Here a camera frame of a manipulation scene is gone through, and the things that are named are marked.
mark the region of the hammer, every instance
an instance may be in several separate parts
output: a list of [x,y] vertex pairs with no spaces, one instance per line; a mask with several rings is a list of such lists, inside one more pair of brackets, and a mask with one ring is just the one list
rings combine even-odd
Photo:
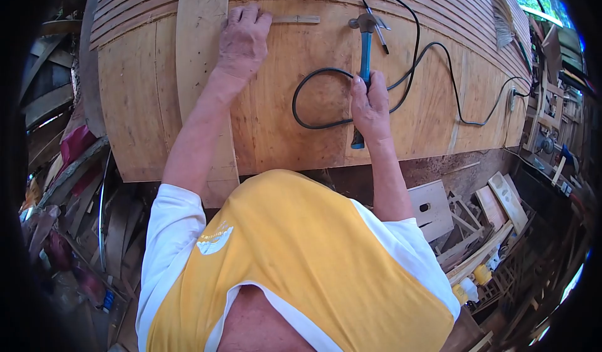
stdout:
[[[382,19],[372,13],[363,13],[357,19],[349,20],[349,26],[352,29],[358,29],[362,33],[362,63],[359,69],[359,77],[366,83],[366,89],[370,89],[370,48],[372,47],[372,33],[374,27],[387,29],[387,25]],[[364,148],[364,137],[355,129],[353,132],[353,141],[351,148]]]

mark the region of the power cord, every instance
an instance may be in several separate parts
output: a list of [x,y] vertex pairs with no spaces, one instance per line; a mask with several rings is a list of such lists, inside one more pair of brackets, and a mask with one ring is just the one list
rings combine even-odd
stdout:
[[[511,80],[522,79],[527,84],[530,83],[530,81],[528,81],[524,77],[520,77],[520,76],[510,77],[501,86],[500,93],[498,94],[497,100],[496,100],[493,108],[491,109],[491,112],[489,113],[489,115],[487,115],[487,118],[485,119],[484,122],[476,122],[476,121],[466,121],[466,120],[464,120],[464,118],[462,116],[461,106],[460,106],[460,99],[459,99],[459,97],[457,95],[456,80],[455,80],[455,77],[453,75],[452,59],[450,57],[449,51],[447,51],[447,48],[445,47],[445,45],[441,44],[440,42],[433,41],[430,44],[426,45],[425,48],[423,48],[423,50],[420,53],[420,55],[418,56],[418,46],[420,44],[420,23],[418,22],[418,17],[414,13],[414,11],[410,7],[408,7],[407,4],[405,4],[401,0],[395,0],[395,1],[398,2],[399,4],[401,4],[404,8],[406,8],[412,14],[412,17],[414,18],[414,21],[416,23],[416,45],[414,47],[414,58],[412,60],[412,68],[410,68],[410,70],[404,76],[402,76],[401,79],[397,80],[393,85],[390,85],[390,86],[387,87],[387,91],[390,91],[393,88],[395,88],[396,86],[400,85],[409,76],[408,86],[406,87],[406,91],[403,93],[403,96],[402,96],[401,100],[399,100],[399,102],[391,110],[389,110],[389,113],[393,113],[395,110],[399,109],[399,107],[403,104],[403,101],[405,101],[406,98],[408,97],[408,93],[410,92],[410,88],[412,86],[412,80],[414,79],[414,70],[416,69],[416,66],[418,65],[418,63],[420,62],[420,60],[422,60],[422,58],[425,55],[426,51],[430,47],[433,47],[434,45],[441,46],[443,48],[443,50],[446,52],[447,62],[448,62],[449,70],[450,70],[451,84],[453,85],[454,93],[455,93],[455,96],[456,96],[457,113],[458,113],[458,115],[460,117],[460,121],[463,122],[464,124],[477,125],[477,126],[483,126],[483,125],[485,125],[489,121],[490,117],[493,115],[493,112],[495,111],[495,108],[497,107],[497,105],[500,103],[501,94],[502,94],[502,91],[503,91],[504,87]],[[339,74],[343,74],[343,75],[345,75],[347,77],[353,78],[353,75],[351,75],[349,72],[347,72],[345,70],[341,70],[340,68],[325,67],[325,68],[320,68],[320,70],[313,71],[312,73],[310,73],[309,75],[307,75],[299,83],[299,85],[297,86],[297,89],[295,89],[295,93],[293,94],[293,116],[295,117],[295,120],[297,121],[297,123],[299,123],[302,127],[306,128],[306,129],[321,130],[321,129],[327,129],[329,127],[334,127],[334,126],[338,126],[338,125],[341,125],[341,124],[353,122],[353,118],[347,118],[347,119],[344,119],[344,120],[340,120],[340,121],[336,121],[336,122],[330,122],[330,123],[322,124],[322,125],[311,125],[311,124],[307,124],[307,123],[303,122],[301,120],[301,118],[299,118],[299,115],[297,114],[297,97],[298,97],[299,92],[301,91],[301,89],[303,88],[303,86],[305,85],[305,83],[307,83],[307,81],[310,78],[312,78],[312,77],[314,77],[314,76],[316,76],[318,74],[322,74],[324,72],[337,72]],[[515,96],[515,95],[520,96],[520,97],[526,97],[526,96],[528,96],[531,93],[531,87],[532,86],[533,86],[532,84],[529,85],[529,92],[527,94],[521,94],[521,93],[519,93],[519,92],[517,92],[515,90],[513,96]]]

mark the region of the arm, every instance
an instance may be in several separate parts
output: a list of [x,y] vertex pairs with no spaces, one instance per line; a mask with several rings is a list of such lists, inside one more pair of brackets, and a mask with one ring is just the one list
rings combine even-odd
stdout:
[[219,60],[177,135],[163,171],[163,183],[199,195],[203,191],[230,105],[267,56],[271,24],[272,15],[262,13],[254,3],[230,11],[220,36]]
[[389,95],[380,71],[370,73],[370,90],[361,77],[353,77],[351,114],[364,136],[372,160],[374,209],[381,221],[401,221],[414,217],[412,204],[395,153],[389,125]]

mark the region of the person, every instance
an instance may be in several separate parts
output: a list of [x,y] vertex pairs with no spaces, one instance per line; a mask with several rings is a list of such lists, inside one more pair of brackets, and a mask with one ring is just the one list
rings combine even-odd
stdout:
[[460,306],[412,214],[379,71],[351,84],[372,160],[374,209],[303,175],[243,182],[206,225],[199,194],[272,23],[232,8],[219,59],[152,205],[136,319],[140,351],[435,351]]

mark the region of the hand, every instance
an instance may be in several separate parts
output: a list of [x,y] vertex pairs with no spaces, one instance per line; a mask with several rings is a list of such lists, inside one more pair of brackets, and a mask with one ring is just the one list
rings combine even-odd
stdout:
[[351,116],[369,148],[370,144],[378,144],[391,137],[385,76],[380,71],[370,71],[370,83],[370,90],[366,93],[366,84],[361,77],[356,75],[351,81]]
[[230,10],[220,36],[220,56],[215,68],[246,84],[267,56],[266,38],[271,24],[272,14],[261,12],[256,3]]

